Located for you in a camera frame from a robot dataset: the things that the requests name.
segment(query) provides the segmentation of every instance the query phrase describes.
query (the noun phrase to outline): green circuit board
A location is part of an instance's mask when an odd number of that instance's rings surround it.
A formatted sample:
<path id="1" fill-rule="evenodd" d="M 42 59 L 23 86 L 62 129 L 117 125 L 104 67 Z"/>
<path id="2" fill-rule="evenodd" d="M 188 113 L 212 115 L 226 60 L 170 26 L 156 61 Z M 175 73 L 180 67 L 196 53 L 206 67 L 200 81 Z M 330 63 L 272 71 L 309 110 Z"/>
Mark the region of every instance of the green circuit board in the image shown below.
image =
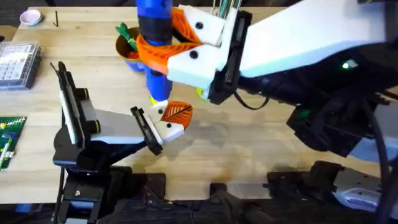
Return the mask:
<path id="1" fill-rule="evenodd" d="M 26 117 L 0 117 L 0 170 L 7 169 L 14 156 Z"/>

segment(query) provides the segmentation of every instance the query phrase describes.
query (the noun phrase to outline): green led light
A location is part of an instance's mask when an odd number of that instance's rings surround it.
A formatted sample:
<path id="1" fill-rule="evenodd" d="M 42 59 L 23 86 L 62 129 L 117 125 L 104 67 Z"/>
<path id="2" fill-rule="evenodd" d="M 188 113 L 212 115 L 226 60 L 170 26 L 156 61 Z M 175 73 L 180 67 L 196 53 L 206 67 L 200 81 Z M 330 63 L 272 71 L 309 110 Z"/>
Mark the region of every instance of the green led light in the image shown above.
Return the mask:
<path id="1" fill-rule="evenodd" d="M 344 62 L 344 64 L 341 66 L 343 69 L 352 69 L 352 68 L 355 68 L 355 67 L 357 67 L 358 66 L 358 64 L 353 60 L 353 59 L 350 59 L 350 60 L 348 60 L 348 61 L 346 61 L 346 62 Z"/>
<path id="2" fill-rule="evenodd" d="M 301 117 L 302 119 L 307 119 L 308 116 L 310 116 L 310 113 L 311 113 L 310 110 L 302 111 L 302 112 L 300 113 L 300 117 Z"/>
<path id="3" fill-rule="evenodd" d="M 343 64 L 343 69 L 349 69 L 349 64 L 347 62 Z"/>

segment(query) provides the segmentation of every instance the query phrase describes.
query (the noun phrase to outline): wooden tabletop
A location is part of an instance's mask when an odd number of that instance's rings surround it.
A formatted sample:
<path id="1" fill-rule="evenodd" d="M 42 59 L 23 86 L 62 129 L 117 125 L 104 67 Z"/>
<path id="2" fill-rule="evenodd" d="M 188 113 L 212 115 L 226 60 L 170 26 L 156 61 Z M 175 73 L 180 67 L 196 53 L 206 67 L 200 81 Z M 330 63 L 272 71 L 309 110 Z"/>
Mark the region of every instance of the wooden tabletop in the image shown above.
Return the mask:
<path id="1" fill-rule="evenodd" d="M 54 202 L 59 167 L 53 165 L 53 138 L 60 128 L 59 85 L 50 62 L 63 61 L 77 87 L 87 87 L 94 107 L 131 114 L 130 108 L 148 108 L 145 77 L 118 57 L 115 31 L 121 21 L 138 26 L 135 7 L 34 7 L 45 17 L 36 27 L 21 25 L 13 41 L 36 40 L 44 48 L 34 86 L 29 91 L 0 92 L 0 115 L 24 115 L 26 121 L 17 155 L 0 172 L 0 203 Z M 281 7 L 243 8 L 253 22 L 283 10 Z M 59 27 L 55 27 L 55 11 Z M 250 105 L 263 98 L 241 93 Z M 250 111 L 233 97 L 211 105 L 195 89 L 174 83 L 171 100 L 193 105 L 193 118 L 185 134 L 167 144 L 160 156 L 148 149 L 119 164 L 134 172 L 161 172 L 167 176 L 167 198 L 205 199 L 211 182 L 229 183 L 229 191 L 242 198 L 267 197 L 261 188 L 267 172 L 291 168 L 307 170 L 317 160 L 378 175 L 378 165 L 353 157 L 317 152 L 298 140 L 285 124 L 293 108 L 271 101 Z"/>

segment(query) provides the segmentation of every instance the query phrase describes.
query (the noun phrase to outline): green leaves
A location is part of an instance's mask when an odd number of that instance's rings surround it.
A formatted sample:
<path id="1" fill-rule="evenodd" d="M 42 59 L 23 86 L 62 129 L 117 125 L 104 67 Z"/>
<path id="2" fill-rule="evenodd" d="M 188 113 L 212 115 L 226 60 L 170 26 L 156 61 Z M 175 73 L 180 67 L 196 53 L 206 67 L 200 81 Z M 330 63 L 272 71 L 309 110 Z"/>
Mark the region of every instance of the green leaves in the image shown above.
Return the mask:
<path id="1" fill-rule="evenodd" d="M 130 46 L 134 49 L 135 52 L 137 52 L 137 45 L 136 41 L 130 36 L 129 34 L 129 28 L 127 28 L 127 25 L 124 22 L 120 23 L 119 27 L 116 27 L 116 31 L 125 38 L 125 40 L 130 44 Z"/>

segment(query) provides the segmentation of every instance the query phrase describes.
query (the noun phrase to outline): black bolt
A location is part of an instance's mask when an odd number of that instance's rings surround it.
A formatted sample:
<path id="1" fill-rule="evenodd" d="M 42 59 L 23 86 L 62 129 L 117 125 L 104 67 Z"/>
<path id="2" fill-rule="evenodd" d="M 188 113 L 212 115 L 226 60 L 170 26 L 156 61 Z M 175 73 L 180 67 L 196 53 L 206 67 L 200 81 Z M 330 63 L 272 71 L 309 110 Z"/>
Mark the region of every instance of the black bolt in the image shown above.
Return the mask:
<path id="1" fill-rule="evenodd" d="M 195 24 L 195 27 L 196 27 L 197 29 L 203 29 L 203 23 L 197 22 L 197 23 Z"/>
<path id="2" fill-rule="evenodd" d="M 198 52 L 196 50 L 192 50 L 191 52 L 189 52 L 189 57 L 191 57 L 192 59 L 198 58 Z"/>

